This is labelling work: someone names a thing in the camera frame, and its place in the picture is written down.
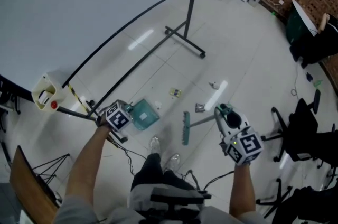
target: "shoe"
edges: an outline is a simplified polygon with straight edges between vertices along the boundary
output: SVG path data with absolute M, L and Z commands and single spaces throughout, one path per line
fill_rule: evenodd
M 173 172 L 176 172 L 179 169 L 180 160 L 180 155 L 174 154 L 165 164 L 163 171 L 165 172 L 167 170 L 171 170 Z
M 153 137 L 149 142 L 148 148 L 149 155 L 151 154 L 161 154 L 161 147 L 159 145 L 158 137 Z

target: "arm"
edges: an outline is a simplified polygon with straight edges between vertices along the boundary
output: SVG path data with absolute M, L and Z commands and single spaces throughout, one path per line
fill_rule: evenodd
M 80 196 L 93 205 L 96 175 L 109 131 L 108 127 L 100 126 L 84 146 L 70 171 L 65 196 Z
M 330 16 L 323 14 L 321 25 L 318 28 L 318 34 L 325 30 L 326 24 L 328 23 Z
M 246 212 L 254 211 L 256 211 L 256 201 L 250 176 L 250 166 L 235 166 L 230 199 L 230 214 L 238 218 Z

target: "white sneaker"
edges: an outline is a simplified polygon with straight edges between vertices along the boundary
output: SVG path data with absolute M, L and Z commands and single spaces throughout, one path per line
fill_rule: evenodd
M 158 137 L 153 137 L 149 142 L 148 148 L 149 155 L 150 154 L 161 154 L 161 147 L 159 145 Z
M 171 170 L 173 172 L 176 172 L 179 169 L 180 160 L 181 160 L 180 155 L 174 154 L 165 164 L 163 171 L 165 172 L 167 170 Z

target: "tiled floor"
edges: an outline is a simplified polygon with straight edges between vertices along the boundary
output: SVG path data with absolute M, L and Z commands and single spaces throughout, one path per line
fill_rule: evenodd
M 164 37 L 164 26 L 176 27 L 185 20 L 189 0 L 168 0 L 141 17 L 125 29 L 94 56 L 70 82 L 82 100 L 99 100 L 148 50 Z M 240 0 L 195 0 L 189 38 L 206 50 L 200 59 L 190 46 L 177 37 L 166 41 L 104 102 L 116 99 L 136 102 L 146 98 L 151 104 L 162 103 L 158 110 L 161 120 L 149 129 L 139 132 L 128 126 L 125 146 L 146 155 L 147 144 L 153 136 L 161 139 L 163 162 L 173 153 L 180 153 L 181 173 L 193 169 L 204 186 L 212 178 L 234 168 L 233 161 L 224 157 L 220 134 L 214 122 L 191 130 L 189 145 L 181 145 L 183 112 L 190 111 L 194 122 L 212 113 L 214 105 L 225 102 L 242 110 L 251 125 L 262 135 L 273 132 L 276 118 L 271 107 L 279 109 L 287 119 L 294 111 L 297 98 L 290 91 L 294 87 L 296 72 L 299 97 L 311 102 L 315 88 L 306 80 L 309 72 L 314 81 L 321 80 L 322 93 L 316 118 L 319 131 L 329 131 L 337 122 L 336 96 L 319 65 L 306 70 L 293 61 L 285 28 L 262 6 L 251 7 Z M 223 82 L 222 93 L 216 98 L 208 82 Z M 182 90 L 182 96 L 169 95 L 170 88 Z M 207 104 L 207 111 L 194 112 L 195 103 Z M 84 112 L 69 93 L 64 105 Z M 61 113 L 42 114 L 32 103 L 21 101 L 22 114 L 7 116 L 8 132 L 5 136 L 11 157 L 18 144 L 23 147 L 32 165 L 38 165 L 70 153 L 71 158 L 58 172 L 51 188 L 64 194 L 71 166 L 84 144 L 95 130 L 92 122 Z M 328 166 L 320 170 L 316 162 L 294 163 L 287 155 L 280 163 L 272 161 L 280 147 L 280 140 L 265 144 L 265 150 L 250 169 L 257 198 L 276 195 L 277 178 L 283 188 L 312 186 L 319 190 Z M 131 155 L 134 171 L 142 166 L 143 159 Z M 119 204 L 126 204 L 133 176 L 129 172 L 124 152 L 106 143 L 95 190 L 95 210 L 100 217 Z M 208 204 L 228 211 L 233 176 L 210 185 L 213 195 Z M 267 207 L 257 207 L 265 212 Z

